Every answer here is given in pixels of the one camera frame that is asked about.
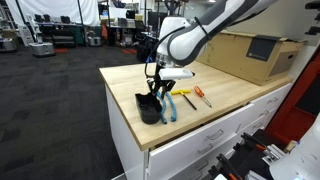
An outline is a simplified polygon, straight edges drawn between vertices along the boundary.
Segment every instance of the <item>gray floor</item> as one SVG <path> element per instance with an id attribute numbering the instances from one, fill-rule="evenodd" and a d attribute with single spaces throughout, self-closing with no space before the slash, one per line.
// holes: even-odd
<path id="1" fill-rule="evenodd" d="M 35 58 L 0 54 L 0 179 L 112 179 L 123 173 L 98 68 L 140 63 L 118 47 Z"/>

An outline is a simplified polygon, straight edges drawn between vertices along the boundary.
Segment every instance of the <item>screwdriver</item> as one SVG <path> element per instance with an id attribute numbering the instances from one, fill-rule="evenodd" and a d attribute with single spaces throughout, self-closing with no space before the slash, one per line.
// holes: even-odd
<path id="1" fill-rule="evenodd" d="M 194 87 L 194 90 L 196 91 L 196 93 L 197 93 L 201 98 L 204 99 L 204 102 L 205 102 L 209 107 L 212 108 L 212 106 L 211 106 L 210 102 L 208 101 L 208 99 L 207 99 L 206 97 L 204 97 L 204 93 L 201 91 L 201 89 L 200 89 L 198 86 L 195 86 L 195 87 Z"/>
<path id="2" fill-rule="evenodd" d="M 192 102 L 187 98 L 186 95 L 184 95 L 184 93 L 190 93 L 190 90 L 188 89 L 183 89 L 183 90 L 176 90 L 176 91 L 171 91 L 171 95 L 175 95 L 175 94 L 181 94 L 190 104 L 190 106 L 194 109 L 197 110 L 197 108 L 192 104 Z"/>

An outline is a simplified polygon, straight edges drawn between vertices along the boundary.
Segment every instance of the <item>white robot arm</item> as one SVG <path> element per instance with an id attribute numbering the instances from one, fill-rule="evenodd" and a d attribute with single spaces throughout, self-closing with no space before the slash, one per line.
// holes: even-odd
<path id="1" fill-rule="evenodd" d="M 156 71 L 146 74 L 151 93 L 156 95 L 162 87 L 162 97 L 175 84 L 174 79 L 191 78 L 194 74 L 175 66 L 192 63 L 205 49 L 206 43 L 226 27 L 253 17 L 277 0 L 217 0 L 203 16 L 189 24 L 183 17 L 167 17 L 156 45 Z"/>

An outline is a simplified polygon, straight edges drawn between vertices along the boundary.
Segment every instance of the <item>pliers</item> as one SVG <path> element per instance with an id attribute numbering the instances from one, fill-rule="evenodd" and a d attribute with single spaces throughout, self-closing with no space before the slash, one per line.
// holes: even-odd
<path id="1" fill-rule="evenodd" d="M 172 98 L 170 96 L 170 94 L 168 92 L 166 92 L 166 96 L 170 102 L 170 105 L 171 105 L 171 108 L 172 108 L 172 111 L 173 111 L 173 115 L 171 116 L 171 122 L 175 122 L 177 120 L 177 110 L 176 110 L 176 106 L 174 105 L 173 101 L 172 101 Z M 163 124 L 167 124 L 167 120 L 166 118 L 164 117 L 164 112 L 166 111 L 166 108 L 167 108 L 167 104 L 166 104 L 166 101 L 164 99 L 161 98 L 161 94 L 159 92 L 157 92 L 157 97 L 159 99 L 161 99 L 162 101 L 162 110 L 161 110 L 161 121 L 163 122 Z"/>

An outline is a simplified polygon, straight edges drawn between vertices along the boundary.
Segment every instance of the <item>white drawer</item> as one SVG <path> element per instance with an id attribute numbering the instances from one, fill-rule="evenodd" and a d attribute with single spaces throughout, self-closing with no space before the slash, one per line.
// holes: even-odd
<path id="1" fill-rule="evenodd" d="M 244 132 L 253 135 L 258 129 L 265 129 L 267 125 L 269 124 L 270 120 L 276 113 L 277 108 L 268 111 L 267 114 L 261 116 L 259 119 L 245 127 L 243 130 L 241 130 L 238 134 L 242 135 Z"/>
<path id="2" fill-rule="evenodd" d="M 245 106 L 149 153 L 148 179 L 169 179 L 235 137 Z"/>
<path id="3" fill-rule="evenodd" d="M 183 171 L 176 174 L 174 177 L 170 178 L 170 180 L 181 180 L 181 179 L 202 179 L 206 175 L 209 174 L 209 170 L 213 165 L 218 164 L 217 156 L 222 153 L 228 159 L 232 156 L 234 150 L 232 149 L 237 143 L 236 138 L 232 138 L 227 141 L 217 149 L 213 150 L 197 162 L 193 163 Z"/>
<path id="4" fill-rule="evenodd" d="M 288 94 L 292 84 L 289 83 L 279 89 L 276 89 L 264 96 L 261 96 L 253 101 L 254 111 L 256 112 L 255 119 L 263 116 L 267 111 L 278 108 L 285 96 Z"/>

